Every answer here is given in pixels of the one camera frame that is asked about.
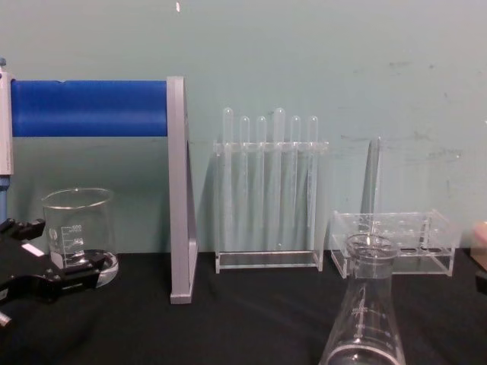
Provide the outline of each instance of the black table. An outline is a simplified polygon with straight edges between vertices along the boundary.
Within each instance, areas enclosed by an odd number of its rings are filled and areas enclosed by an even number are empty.
[[[223,271],[199,255],[193,303],[169,304],[168,254],[120,255],[117,278],[52,305],[2,307],[0,364],[317,365],[346,281],[312,268]],[[393,278],[408,365],[487,364],[487,297],[457,251],[454,276]]]

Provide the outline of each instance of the erlenmeyer flask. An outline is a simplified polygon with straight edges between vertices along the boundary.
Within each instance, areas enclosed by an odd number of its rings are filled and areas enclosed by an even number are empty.
[[[397,248],[367,233],[346,245],[352,273],[320,365],[406,365],[390,289]]]

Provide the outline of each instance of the glassware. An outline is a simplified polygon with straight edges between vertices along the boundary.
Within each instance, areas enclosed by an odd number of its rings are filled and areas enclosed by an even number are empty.
[[[369,233],[346,246],[352,274],[320,365],[406,365],[391,297],[397,247]]]
[[[70,268],[103,253],[98,287],[111,282],[119,269],[112,200],[110,190],[98,188],[59,190],[42,199],[51,260],[59,268]]]

